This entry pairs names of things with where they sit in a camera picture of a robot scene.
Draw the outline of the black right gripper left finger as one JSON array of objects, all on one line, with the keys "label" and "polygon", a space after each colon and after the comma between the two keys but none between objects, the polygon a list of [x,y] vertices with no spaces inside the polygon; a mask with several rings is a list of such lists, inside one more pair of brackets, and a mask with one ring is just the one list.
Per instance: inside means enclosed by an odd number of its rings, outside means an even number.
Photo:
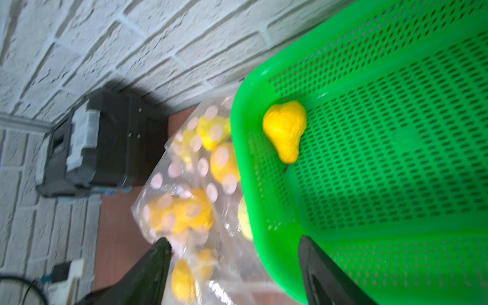
[{"label": "black right gripper left finger", "polygon": [[161,304],[169,277],[172,247],[159,239],[116,284],[90,292],[78,304]]}]

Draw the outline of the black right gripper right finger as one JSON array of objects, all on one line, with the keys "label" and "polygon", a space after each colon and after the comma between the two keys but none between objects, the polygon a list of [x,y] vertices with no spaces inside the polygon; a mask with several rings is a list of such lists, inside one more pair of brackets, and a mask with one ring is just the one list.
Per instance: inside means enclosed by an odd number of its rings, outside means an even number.
[{"label": "black right gripper right finger", "polygon": [[309,305],[376,303],[309,236],[301,236],[298,258]]}]

